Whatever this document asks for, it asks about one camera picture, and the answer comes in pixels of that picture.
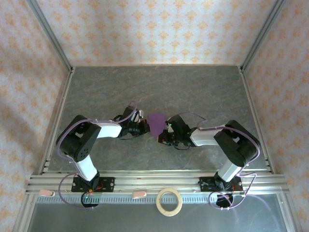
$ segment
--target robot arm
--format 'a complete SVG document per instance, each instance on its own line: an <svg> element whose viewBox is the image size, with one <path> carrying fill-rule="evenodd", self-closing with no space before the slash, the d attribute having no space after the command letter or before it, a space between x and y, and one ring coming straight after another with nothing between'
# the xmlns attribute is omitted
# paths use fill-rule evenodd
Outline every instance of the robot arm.
<svg viewBox="0 0 309 232"><path fill-rule="evenodd" d="M225 190L229 186L235 175L256 157L260 147L259 141L235 120L216 128L191 129L179 115L175 115L166 124L168 129L159 135L159 143L173 146L182 143L188 147L220 146L228 159L214 176L218 190Z"/></svg>
<svg viewBox="0 0 309 232"><path fill-rule="evenodd" d="M143 111L139 111L132 106L128 106L122 115L114 118L114 121L96 122L88 121L73 128L60 144L60 150L71 159L74 166L78 169L78 175L89 188L95 189L98 186L99 172L94 167L90 151L98 138L121 138L128 133L132 136L139 136L149 132L149 125L143 119ZM76 116L67 128L60 134L56 144L60 141L64 133L69 128L81 120L85 120L82 115Z"/></svg>

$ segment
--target wallpaper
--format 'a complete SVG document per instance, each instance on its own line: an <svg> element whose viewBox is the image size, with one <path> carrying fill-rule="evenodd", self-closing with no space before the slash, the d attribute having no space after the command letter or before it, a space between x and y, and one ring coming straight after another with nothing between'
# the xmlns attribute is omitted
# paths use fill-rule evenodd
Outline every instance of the wallpaper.
<svg viewBox="0 0 309 232"><path fill-rule="evenodd" d="M24 0L0 1L0 35L0 231L10 232L68 72Z"/></svg>
<svg viewBox="0 0 309 232"><path fill-rule="evenodd" d="M278 173L309 231L309 1L288 0L246 72Z"/></svg>
<svg viewBox="0 0 309 232"><path fill-rule="evenodd" d="M70 63L241 65L275 0L38 0Z"/></svg>

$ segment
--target wall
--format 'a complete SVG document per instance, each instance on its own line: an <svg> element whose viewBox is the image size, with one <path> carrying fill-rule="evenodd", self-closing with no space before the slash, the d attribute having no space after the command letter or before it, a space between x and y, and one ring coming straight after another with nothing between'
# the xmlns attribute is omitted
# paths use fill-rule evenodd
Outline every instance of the wall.
<svg viewBox="0 0 309 232"><path fill-rule="evenodd" d="M241 65L275 0L38 2L72 65Z"/></svg>
<svg viewBox="0 0 309 232"><path fill-rule="evenodd" d="M12 231L68 72L24 0L0 2L0 225Z"/></svg>
<svg viewBox="0 0 309 232"><path fill-rule="evenodd" d="M278 173L309 231L309 1L287 0L246 72Z"/></svg>

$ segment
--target gray marble surface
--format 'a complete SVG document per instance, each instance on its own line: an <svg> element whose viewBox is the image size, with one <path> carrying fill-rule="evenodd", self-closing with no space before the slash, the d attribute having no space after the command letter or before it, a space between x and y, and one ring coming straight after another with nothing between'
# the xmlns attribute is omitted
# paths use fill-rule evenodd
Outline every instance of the gray marble surface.
<svg viewBox="0 0 309 232"><path fill-rule="evenodd" d="M131 101L150 113L168 117L192 111L218 126L235 119L257 136L247 95L236 66L140 66L77 67L72 77L58 134L78 114L111 119L122 114ZM190 127L200 120L183 115ZM227 159L218 146L192 147L179 151L159 144L151 134L132 140L98 139L91 152L100 171L110 170L207 170L219 169ZM263 153L250 169L265 169ZM73 167L53 150L49 170Z"/></svg>

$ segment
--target orange floral pattern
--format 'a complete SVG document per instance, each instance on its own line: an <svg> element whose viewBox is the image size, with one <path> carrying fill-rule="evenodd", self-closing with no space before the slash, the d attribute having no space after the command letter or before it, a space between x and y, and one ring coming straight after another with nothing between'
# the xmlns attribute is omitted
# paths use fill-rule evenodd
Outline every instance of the orange floral pattern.
<svg viewBox="0 0 309 232"><path fill-rule="evenodd" d="M1 1L0 22L0 230L10 232L68 72L26 1Z"/></svg>
<svg viewBox="0 0 309 232"><path fill-rule="evenodd" d="M276 1L38 2L72 65L117 66L241 65Z"/></svg>
<svg viewBox="0 0 309 232"><path fill-rule="evenodd" d="M287 1L246 72L278 173L309 231L309 1Z"/></svg>

